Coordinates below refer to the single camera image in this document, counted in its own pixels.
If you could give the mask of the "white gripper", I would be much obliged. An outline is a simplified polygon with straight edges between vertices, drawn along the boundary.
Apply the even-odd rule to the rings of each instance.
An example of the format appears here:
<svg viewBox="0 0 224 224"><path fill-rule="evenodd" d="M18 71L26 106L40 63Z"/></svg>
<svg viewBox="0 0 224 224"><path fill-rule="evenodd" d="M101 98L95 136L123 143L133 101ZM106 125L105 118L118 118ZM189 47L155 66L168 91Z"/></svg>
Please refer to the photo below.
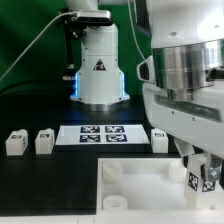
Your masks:
<svg viewBox="0 0 224 224"><path fill-rule="evenodd" d="M187 167L188 157L195 153L192 145L201 148L207 151L202 179L218 181L224 159L224 82L196 89L192 102L169 100L164 90L149 82L142 89L149 123L176 137L182 165Z"/></svg>

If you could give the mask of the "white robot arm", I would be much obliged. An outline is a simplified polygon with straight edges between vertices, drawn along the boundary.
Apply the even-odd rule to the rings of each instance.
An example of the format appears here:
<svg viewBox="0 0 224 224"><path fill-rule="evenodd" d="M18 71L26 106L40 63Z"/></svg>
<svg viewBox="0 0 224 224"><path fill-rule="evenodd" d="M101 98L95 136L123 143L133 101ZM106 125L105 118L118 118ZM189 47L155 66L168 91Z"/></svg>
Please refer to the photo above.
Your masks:
<svg viewBox="0 0 224 224"><path fill-rule="evenodd" d="M108 4L133 4L151 38L137 67L149 123L175 139L185 163L204 151L200 175L219 178L224 161L224 0L65 0L82 40L71 100L106 109L128 99L116 62L117 27Z"/></svg>

